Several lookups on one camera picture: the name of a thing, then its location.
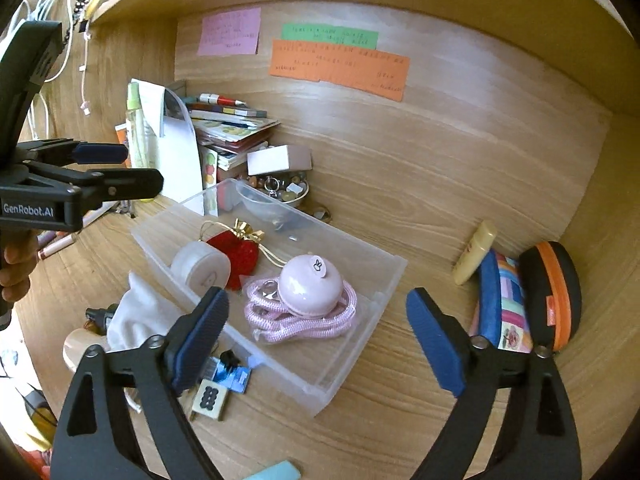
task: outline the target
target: green sticky note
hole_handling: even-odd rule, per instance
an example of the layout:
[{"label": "green sticky note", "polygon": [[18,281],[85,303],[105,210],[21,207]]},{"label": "green sticky note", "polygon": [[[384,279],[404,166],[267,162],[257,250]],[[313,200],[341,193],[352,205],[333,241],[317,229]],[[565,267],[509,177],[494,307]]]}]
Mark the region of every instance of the green sticky note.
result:
[{"label": "green sticky note", "polygon": [[326,23],[285,23],[283,40],[319,41],[376,49],[378,33],[361,28],[334,27]]}]

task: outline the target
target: white cloth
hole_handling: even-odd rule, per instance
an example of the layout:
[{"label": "white cloth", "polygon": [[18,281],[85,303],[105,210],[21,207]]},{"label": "white cloth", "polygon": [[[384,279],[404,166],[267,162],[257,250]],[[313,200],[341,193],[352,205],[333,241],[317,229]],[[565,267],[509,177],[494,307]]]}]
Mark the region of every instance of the white cloth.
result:
[{"label": "white cloth", "polygon": [[129,273],[129,286],[107,328],[111,352],[138,348],[156,334],[167,335],[184,314],[133,272]]}]

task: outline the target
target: red and white pen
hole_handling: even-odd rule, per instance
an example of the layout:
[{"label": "red and white pen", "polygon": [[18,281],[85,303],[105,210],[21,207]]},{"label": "red and white pen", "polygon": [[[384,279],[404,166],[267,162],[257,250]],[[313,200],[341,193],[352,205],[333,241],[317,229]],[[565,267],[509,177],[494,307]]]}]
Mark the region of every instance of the red and white pen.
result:
[{"label": "red and white pen", "polygon": [[235,99],[229,99],[228,97],[222,97],[222,95],[217,94],[200,94],[198,101],[201,103],[209,103],[210,105],[246,106],[246,103],[243,101],[236,101]]}]

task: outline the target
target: plastic bin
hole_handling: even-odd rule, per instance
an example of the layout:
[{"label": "plastic bin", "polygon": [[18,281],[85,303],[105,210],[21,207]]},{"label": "plastic bin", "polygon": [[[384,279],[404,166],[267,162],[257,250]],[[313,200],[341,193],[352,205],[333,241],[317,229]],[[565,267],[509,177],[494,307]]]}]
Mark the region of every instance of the plastic bin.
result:
[{"label": "plastic bin", "polygon": [[[334,397],[375,329],[407,261],[271,199],[242,182],[224,180],[217,186],[172,206],[132,230],[145,251],[158,282],[187,312],[200,298],[178,284],[170,272],[172,259],[188,242],[197,240],[206,220],[232,226],[236,218],[265,231],[263,244],[284,260],[318,254],[333,262],[358,295],[356,323],[343,336],[328,340],[291,340],[270,345],[256,342],[244,318],[246,300],[230,292],[227,338],[252,355],[280,391],[305,406],[312,415]],[[223,228],[206,227],[207,237]],[[279,273],[260,256],[255,274]]]}]

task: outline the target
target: pink round object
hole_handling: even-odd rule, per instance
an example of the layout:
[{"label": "pink round object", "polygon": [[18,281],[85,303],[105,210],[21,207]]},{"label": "pink round object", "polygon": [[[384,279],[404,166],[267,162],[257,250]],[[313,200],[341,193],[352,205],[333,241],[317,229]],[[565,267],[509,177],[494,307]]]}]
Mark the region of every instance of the pink round object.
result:
[{"label": "pink round object", "polygon": [[309,319],[329,314],[342,290],[342,277],[334,264],[309,254],[290,259],[278,279],[280,301],[292,314]]}]

